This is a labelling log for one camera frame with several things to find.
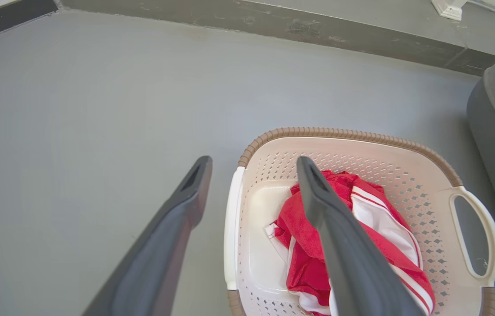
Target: brown woven basket rim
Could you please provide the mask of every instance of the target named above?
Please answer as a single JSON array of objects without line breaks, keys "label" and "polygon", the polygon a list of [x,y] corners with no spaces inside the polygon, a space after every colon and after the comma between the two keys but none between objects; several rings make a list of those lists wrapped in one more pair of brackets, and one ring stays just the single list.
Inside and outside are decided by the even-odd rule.
[{"label": "brown woven basket rim", "polygon": [[284,137],[326,137],[326,138],[340,138],[344,140],[361,140],[364,142],[385,144],[388,146],[399,147],[407,150],[411,150],[418,154],[422,154],[429,160],[431,160],[444,174],[450,184],[453,187],[462,186],[462,181],[454,169],[442,158],[439,154],[416,142],[411,140],[404,140],[402,138],[396,138],[393,136],[375,134],[368,132],[360,132],[358,130],[338,129],[338,128],[318,128],[318,127],[288,127],[277,128],[264,133],[256,138],[247,148],[244,150],[241,158],[239,159],[238,166],[247,167],[249,160],[253,154],[264,144],[267,144],[271,140]]}]

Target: clothing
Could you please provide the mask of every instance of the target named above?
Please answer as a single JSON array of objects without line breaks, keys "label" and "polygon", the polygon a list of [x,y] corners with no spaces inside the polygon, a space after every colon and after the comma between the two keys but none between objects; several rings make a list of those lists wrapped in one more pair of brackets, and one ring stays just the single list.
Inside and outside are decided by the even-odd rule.
[{"label": "clothing", "polygon": [[[384,188],[347,172],[335,174],[327,170],[322,173],[418,306],[426,316],[431,314],[434,292],[422,270],[418,242],[404,218],[386,199]],[[291,193],[279,218],[265,230],[287,264],[287,289],[300,297],[300,306],[307,312],[316,316],[330,315],[331,286],[319,234],[306,219],[300,186],[293,186]]]}]

